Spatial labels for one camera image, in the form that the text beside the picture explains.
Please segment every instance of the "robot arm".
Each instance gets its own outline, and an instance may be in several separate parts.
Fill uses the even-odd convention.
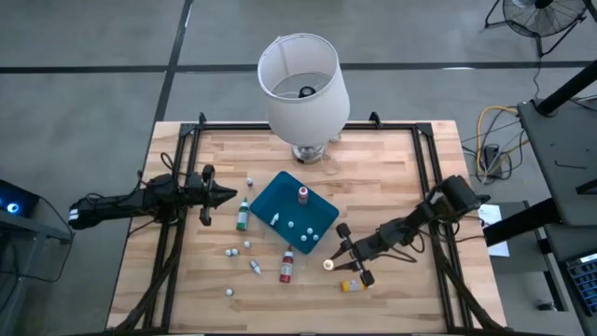
[[[237,193],[218,186],[214,175],[214,167],[206,165],[201,175],[192,173],[184,187],[179,187],[172,175],[164,174],[149,180],[144,189],[136,189],[128,195],[84,197],[71,206],[68,224],[75,230],[83,230],[104,220],[139,216],[152,216],[162,224],[175,223],[182,207],[203,205],[201,222],[209,226],[209,208],[217,208]]]

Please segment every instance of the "blue light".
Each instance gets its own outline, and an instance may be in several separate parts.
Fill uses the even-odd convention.
[[[19,211],[19,205],[16,203],[10,203],[7,205],[7,210],[10,214],[16,214]]]

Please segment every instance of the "keyboard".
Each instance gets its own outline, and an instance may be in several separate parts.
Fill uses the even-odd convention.
[[[566,262],[568,274],[576,285],[576,294],[588,316],[597,313],[597,253]]]

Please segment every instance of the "bottle cap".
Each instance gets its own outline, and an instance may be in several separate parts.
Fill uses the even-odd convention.
[[[294,257],[295,253],[292,252],[292,246],[288,247],[288,250],[286,250],[286,252],[284,252],[284,256],[285,257]]]

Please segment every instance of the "electric fan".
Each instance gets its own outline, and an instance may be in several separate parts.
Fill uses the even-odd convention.
[[[503,2],[504,20],[488,23],[490,15],[500,0],[495,1],[485,18],[485,28],[507,24],[516,33],[533,37],[537,45],[539,58],[552,52],[560,42],[585,20],[583,14],[587,10],[583,0],[501,0]],[[543,51],[541,37],[566,32],[546,52]]]

